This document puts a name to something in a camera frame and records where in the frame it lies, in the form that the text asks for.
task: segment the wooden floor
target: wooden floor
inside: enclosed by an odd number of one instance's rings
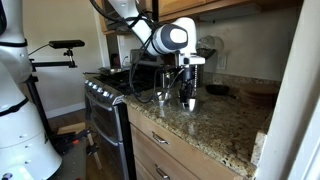
[[[91,126],[90,121],[85,120],[85,110],[75,111],[69,114],[65,114],[62,116],[54,117],[48,120],[49,125],[53,131],[56,131],[59,127],[68,126],[71,124],[76,124],[80,122],[86,122],[87,127],[90,127],[94,130]],[[97,135],[93,135],[94,141],[96,142]],[[112,174],[106,172],[107,167],[105,167],[105,162],[100,158],[103,164],[103,170],[98,170],[96,161],[94,156],[87,156],[86,161],[86,179],[87,180],[114,180],[115,178],[112,177]]]

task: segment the black stand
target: black stand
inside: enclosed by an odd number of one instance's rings
[[[75,62],[72,58],[73,52],[71,49],[68,49],[64,54],[64,56],[69,56],[70,61],[58,61],[58,62],[33,62],[34,59],[30,59],[30,62],[32,64],[32,72],[36,72],[36,67],[52,67],[52,66],[69,66],[69,68],[76,68]],[[51,130],[50,125],[48,123],[47,116],[45,114],[45,111],[42,106],[42,102],[36,87],[36,82],[38,82],[39,79],[36,76],[33,76],[32,74],[29,76],[29,78],[25,81],[27,84],[30,96],[32,98],[33,103],[36,105],[42,124],[44,126],[44,129],[47,133],[47,135],[51,136],[54,134],[54,132]]]

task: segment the white robot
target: white robot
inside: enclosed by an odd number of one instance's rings
[[[109,2],[124,19],[139,16],[135,0]],[[140,17],[126,23],[132,25],[149,54],[175,52],[175,64],[184,70],[180,101],[184,107],[192,106],[196,96],[194,67],[205,63],[204,58],[196,56],[193,20],[180,18],[155,30],[144,16]],[[19,83],[31,74],[26,46],[22,0],[0,1],[0,177],[4,180],[48,179],[62,162],[46,137],[37,108],[19,89]]]

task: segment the oven handle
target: oven handle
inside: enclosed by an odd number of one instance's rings
[[[95,128],[96,128],[97,131],[98,131],[98,134],[100,134],[101,136],[103,136],[103,138],[104,138],[105,140],[107,140],[110,144],[112,144],[113,146],[115,146],[115,147],[119,146],[118,142],[114,140],[115,138],[112,138],[112,137],[109,137],[109,136],[105,135],[105,134],[103,133],[103,131],[97,126],[97,124],[95,123],[95,120],[96,120],[97,117],[96,117],[95,115],[93,115],[93,114],[91,114],[91,117],[92,117],[92,122],[93,122]]]
[[[85,92],[86,96],[89,98],[90,101],[94,102],[95,104],[97,104],[100,107],[103,107],[104,109],[108,110],[108,111],[112,111],[112,105],[108,104],[108,103],[101,103],[99,101],[97,101],[91,94],[89,94],[88,92]]]

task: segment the kitchen counter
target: kitchen counter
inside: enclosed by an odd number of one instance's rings
[[[248,179],[254,177],[256,167],[250,158],[255,138],[272,109],[211,95],[203,87],[197,92],[200,108],[188,113],[179,107],[177,89],[172,92],[170,103],[164,107],[140,103],[133,96],[123,101],[229,169]]]

